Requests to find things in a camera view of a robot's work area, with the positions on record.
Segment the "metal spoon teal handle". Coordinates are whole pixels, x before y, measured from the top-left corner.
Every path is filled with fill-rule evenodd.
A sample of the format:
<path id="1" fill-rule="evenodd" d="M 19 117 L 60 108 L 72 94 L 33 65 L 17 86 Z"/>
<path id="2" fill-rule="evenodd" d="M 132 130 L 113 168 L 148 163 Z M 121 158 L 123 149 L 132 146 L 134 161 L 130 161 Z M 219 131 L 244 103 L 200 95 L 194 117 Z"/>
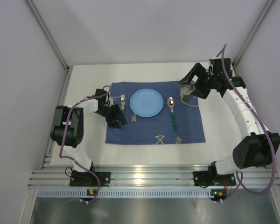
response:
<path id="1" fill-rule="evenodd" d="M 169 97 L 167 99 L 167 105 L 168 105 L 168 107 L 170 108 L 170 111 L 171 111 L 171 117 L 172 117 L 174 130 L 177 131 L 177 122 L 176 122 L 176 117 L 175 117 L 175 113 L 174 113 L 175 102 L 174 102 L 174 99 L 172 97 Z"/>

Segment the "small metal cup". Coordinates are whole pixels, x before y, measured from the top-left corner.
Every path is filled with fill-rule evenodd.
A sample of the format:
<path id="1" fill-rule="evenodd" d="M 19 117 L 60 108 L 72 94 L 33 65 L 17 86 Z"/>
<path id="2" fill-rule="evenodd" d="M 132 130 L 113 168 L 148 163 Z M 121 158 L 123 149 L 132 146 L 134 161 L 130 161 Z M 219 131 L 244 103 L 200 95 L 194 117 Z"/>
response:
<path id="1" fill-rule="evenodd" d="M 194 90 L 194 84 L 193 83 L 182 84 L 181 87 L 180 87 L 181 98 L 190 98 L 193 90 Z"/>

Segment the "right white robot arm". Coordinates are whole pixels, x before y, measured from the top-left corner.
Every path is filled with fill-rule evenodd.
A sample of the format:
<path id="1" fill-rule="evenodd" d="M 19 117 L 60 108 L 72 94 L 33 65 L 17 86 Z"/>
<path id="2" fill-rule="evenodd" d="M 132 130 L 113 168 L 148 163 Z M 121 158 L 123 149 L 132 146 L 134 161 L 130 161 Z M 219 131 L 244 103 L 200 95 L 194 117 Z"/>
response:
<path id="1" fill-rule="evenodd" d="M 258 121 L 245 82 L 242 77 L 232 75 L 230 58 L 211 59 L 208 68 L 195 63 L 179 84 L 193 84 L 191 94 L 202 99 L 206 99 L 211 90 L 219 92 L 239 127 L 241 141 L 232 154 L 210 165 L 218 175 L 272 164 L 280 145 L 280 135 L 270 132 Z"/>

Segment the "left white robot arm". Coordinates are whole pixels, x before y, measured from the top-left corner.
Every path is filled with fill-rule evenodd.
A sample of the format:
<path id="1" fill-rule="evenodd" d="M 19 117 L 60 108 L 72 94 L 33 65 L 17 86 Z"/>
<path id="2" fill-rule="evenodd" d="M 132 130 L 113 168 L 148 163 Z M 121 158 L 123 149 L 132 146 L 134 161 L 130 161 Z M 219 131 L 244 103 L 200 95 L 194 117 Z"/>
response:
<path id="1" fill-rule="evenodd" d="M 110 90 L 106 85 L 72 106 L 58 105 L 55 109 L 50 137 L 60 147 L 59 158 L 70 160 L 77 172 L 95 174 L 93 162 L 81 145 L 87 115 L 96 113 L 104 117 L 111 128 L 123 128 L 127 124 L 124 110 L 112 102 Z"/>

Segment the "metal fork teal handle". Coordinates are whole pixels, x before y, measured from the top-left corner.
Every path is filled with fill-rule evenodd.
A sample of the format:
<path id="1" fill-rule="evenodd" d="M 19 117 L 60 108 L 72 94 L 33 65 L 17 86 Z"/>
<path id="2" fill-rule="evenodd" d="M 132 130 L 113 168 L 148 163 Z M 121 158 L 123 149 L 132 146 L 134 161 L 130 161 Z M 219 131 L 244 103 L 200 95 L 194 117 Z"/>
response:
<path id="1" fill-rule="evenodd" d="M 125 115 L 125 104 L 126 104 L 126 96 L 125 94 L 121 95 L 121 112 L 123 116 Z"/>

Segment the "light blue plastic plate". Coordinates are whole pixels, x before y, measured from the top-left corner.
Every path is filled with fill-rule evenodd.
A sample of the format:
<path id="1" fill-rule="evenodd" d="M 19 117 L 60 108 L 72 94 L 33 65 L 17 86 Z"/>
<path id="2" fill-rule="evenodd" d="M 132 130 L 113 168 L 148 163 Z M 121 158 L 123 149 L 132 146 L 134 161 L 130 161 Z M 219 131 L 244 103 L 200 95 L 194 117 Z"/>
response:
<path id="1" fill-rule="evenodd" d="M 130 98 L 130 108 L 134 114 L 150 118 L 161 112 L 164 106 L 162 95 L 154 89 L 137 90 Z"/>

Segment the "blue cloth placemat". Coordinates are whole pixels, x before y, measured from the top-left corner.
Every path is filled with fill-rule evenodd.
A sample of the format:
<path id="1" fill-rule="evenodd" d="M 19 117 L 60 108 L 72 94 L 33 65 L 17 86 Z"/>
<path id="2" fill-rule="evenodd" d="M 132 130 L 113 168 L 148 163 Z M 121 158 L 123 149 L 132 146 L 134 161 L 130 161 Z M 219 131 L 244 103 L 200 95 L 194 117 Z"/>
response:
<path id="1" fill-rule="evenodd" d="M 204 143 L 205 136 L 202 125 L 198 99 L 190 97 L 183 99 L 180 96 L 178 81 L 137 83 L 112 83 L 110 96 L 114 103 L 121 104 L 121 95 L 125 94 L 125 119 L 127 124 L 121 128 L 108 127 L 106 143 L 116 145 L 165 145 L 165 144 L 193 144 Z M 129 102 L 131 96 L 140 89 L 154 89 L 164 100 L 163 109 L 159 114 L 150 118 L 143 118 L 133 113 Z M 174 99 L 174 113 L 177 122 L 177 131 L 174 130 L 171 111 L 167 99 Z"/>

